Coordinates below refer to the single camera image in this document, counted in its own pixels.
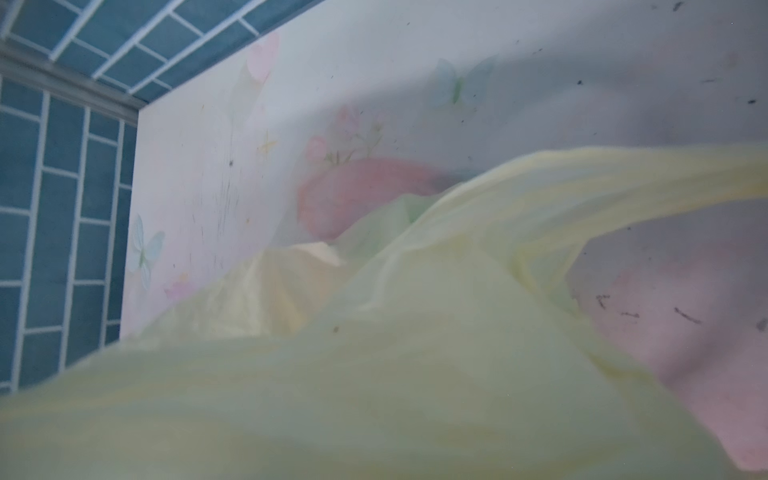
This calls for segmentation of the yellow plastic fruit-print bag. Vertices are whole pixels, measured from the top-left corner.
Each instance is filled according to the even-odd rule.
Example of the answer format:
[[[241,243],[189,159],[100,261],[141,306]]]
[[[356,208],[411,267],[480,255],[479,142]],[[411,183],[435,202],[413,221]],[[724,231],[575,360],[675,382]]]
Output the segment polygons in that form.
[[[1,401],[5,479],[740,479],[566,275],[636,222],[767,193],[763,144],[580,148],[267,250]]]

